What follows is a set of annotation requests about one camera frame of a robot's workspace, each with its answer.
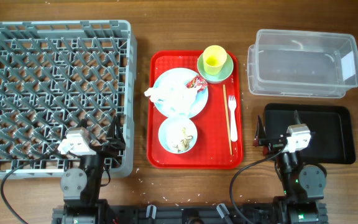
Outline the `wooden chopstick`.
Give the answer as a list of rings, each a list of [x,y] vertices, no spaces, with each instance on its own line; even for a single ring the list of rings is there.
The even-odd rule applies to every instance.
[[[230,124],[229,124],[229,112],[228,112],[228,105],[227,105],[227,95],[226,95],[226,86],[223,85],[223,99],[224,99],[224,110],[226,116],[226,126],[227,126],[227,138],[229,143],[229,152],[232,156],[232,143],[231,143],[231,132],[230,132]]]

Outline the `white plastic fork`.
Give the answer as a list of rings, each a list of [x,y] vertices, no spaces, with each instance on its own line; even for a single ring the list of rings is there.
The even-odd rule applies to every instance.
[[[237,126],[236,126],[236,117],[235,110],[237,107],[236,99],[234,95],[228,96],[228,107],[230,111],[230,135],[231,141],[236,142],[238,140]]]

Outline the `small light blue bowl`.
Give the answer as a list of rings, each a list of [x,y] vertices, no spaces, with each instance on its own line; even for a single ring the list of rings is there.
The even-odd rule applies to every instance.
[[[174,130],[186,127],[188,134],[193,135],[193,140],[190,142],[190,148],[187,151],[184,152],[173,152],[170,147],[169,143],[167,142],[167,136],[170,135]],[[198,139],[198,130],[195,126],[195,124],[190,120],[189,118],[185,117],[170,117],[167,118],[159,127],[158,130],[158,140],[161,144],[161,146],[167,151],[172,154],[184,154],[186,152],[189,152],[196,144]]]

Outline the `large light blue plate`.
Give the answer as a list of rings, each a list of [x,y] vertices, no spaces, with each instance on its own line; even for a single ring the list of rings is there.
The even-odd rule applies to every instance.
[[[192,78],[194,78],[198,73],[188,68],[173,68],[163,72],[154,82],[153,87],[158,87],[161,84],[167,82],[174,83],[183,83],[187,84]],[[208,88],[205,90],[198,92],[195,102],[192,104],[190,108],[190,113],[187,118],[192,118],[196,116],[206,105],[208,100]],[[158,111],[161,113],[161,106],[155,106]]]

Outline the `white napkin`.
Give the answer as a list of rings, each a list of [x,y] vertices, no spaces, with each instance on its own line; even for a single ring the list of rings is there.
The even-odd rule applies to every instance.
[[[158,87],[151,87],[144,92],[144,95],[155,106],[161,106],[161,113],[166,117],[188,116],[190,108],[195,102],[198,91],[202,85],[195,85],[188,88],[183,83],[167,82]]]

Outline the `food scraps and rice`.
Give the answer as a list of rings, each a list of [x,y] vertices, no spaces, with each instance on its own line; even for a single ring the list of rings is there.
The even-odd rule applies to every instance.
[[[176,153],[187,151],[192,140],[193,135],[188,134],[186,127],[178,128],[167,136],[170,149]]]

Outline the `red snack wrapper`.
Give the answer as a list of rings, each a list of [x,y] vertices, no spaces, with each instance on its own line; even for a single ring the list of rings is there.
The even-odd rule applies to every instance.
[[[195,88],[197,92],[201,92],[208,87],[208,83],[202,76],[196,75],[186,84],[186,87]]]

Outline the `yellow plastic cup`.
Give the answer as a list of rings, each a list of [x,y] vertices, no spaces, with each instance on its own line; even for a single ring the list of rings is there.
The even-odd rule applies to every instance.
[[[209,75],[217,75],[226,60],[227,52],[219,45],[210,45],[203,52],[203,67]]]

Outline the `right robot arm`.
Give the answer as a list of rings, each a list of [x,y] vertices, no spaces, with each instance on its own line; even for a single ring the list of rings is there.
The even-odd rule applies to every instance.
[[[283,197],[273,199],[277,223],[327,223],[324,198],[326,169],[321,164],[302,161],[300,151],[311,141],[309,127],[294,112],[296,124],[287,127],[285,134],[269,138],[262,119],[257,120],[254,146],[263,147],[263,155],[275,161],[275,170],[284,191]]]

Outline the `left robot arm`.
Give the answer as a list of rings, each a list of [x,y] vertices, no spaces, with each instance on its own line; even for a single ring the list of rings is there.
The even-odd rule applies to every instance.
[[[77,127],[69,130],[58,146],[62,154],[80,158],[78,167],[64,172],[60,188],[63,192],[63,209],[54,209],[52,223],[118,223],[119,219],[106,199],[99,198],[104,172],[109,172],[105,158],[124,150],[126,143],[119,117],[115,115],[108,127],[106,142],[92,146],[87,121],[82,119]]]

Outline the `black waste tray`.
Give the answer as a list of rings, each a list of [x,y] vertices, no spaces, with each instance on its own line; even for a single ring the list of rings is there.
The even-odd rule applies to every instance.
[[[295,112],[311,131],[309,146],[300,152],[307,163],[353,164],[356,150],[351,115],[344,106],[269,103],[264,108],[265,132],[278,137],[296,123]]]

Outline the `grey dishwasher rack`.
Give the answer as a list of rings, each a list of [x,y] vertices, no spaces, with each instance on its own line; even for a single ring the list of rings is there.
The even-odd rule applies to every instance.
[[[126,148],[106,159],[133,169],[137,41],[125,20],[0,22],[0,179],[60,177],[79,162],[57,147],[82,120],[92,146],[118,120]]]

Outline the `red serving tray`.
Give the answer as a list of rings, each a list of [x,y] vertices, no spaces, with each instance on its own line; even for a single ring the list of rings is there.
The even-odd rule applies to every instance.
[[[160,125],[166,120],[153,103],[149,103],[147,125],[147,158],[149,162],[161,169],[233,169],[244,157],[242,142],[241,89],[239,69],[236,56],[229,52],[234,62],[234,70],[229,78],[219,84],[208,85],[206,106],[198,115],[191,118],[198,138],[195,146],[184,154],[173,154],[166,151],[158,140]],[[239,139],[229,146],[227,136],[226,113],[223,87],[226,95],[236,98],[235,119]]]

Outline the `clear plastic bin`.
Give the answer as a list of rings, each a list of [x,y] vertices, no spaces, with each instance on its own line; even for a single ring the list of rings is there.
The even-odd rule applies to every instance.
[[[358,87],[358,49],[353,35],[261,29],[248,49],[253,95],[342,98]]]

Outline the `green saucer bowl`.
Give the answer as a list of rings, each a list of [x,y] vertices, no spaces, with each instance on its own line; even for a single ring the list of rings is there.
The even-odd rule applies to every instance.
[[[197,61],[198,73],[208,82],[208,83],[221,83],[226,80],[234,70],[234,62],[229,54],[227,54],[227,60],[224,63],[222,69],[217,75],[210,75],[205,72],[203,65],[203,55],[200,55]]]

